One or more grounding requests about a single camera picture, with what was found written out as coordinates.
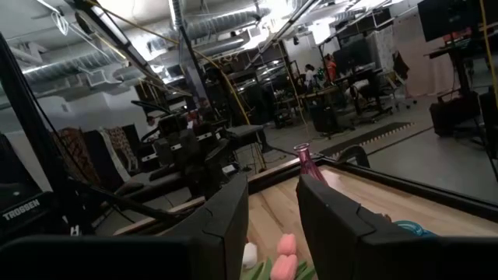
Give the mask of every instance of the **wooden table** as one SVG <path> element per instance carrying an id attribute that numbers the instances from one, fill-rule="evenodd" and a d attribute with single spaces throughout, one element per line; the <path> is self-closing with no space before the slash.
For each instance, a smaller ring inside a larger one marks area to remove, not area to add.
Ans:
<path id="1" fill-rule="evenodd" d="M 494 222 L 334 170 L 330 166 L 321 167 L 321 171 L 334 189 L 372 212 L 388 214 L 393 221 L 417 222 L 424 229 L 441 236 L 498 236 L 498 224 Z M 300 222 L 297 182 L 298 177 L 294 177 L 249 197 L 247 236 L 258 246 L 259 261 L 266 257 L 275 260 L 276 246 L 283 233 L 294 233 L 297 257 L 312 261 Z"/>

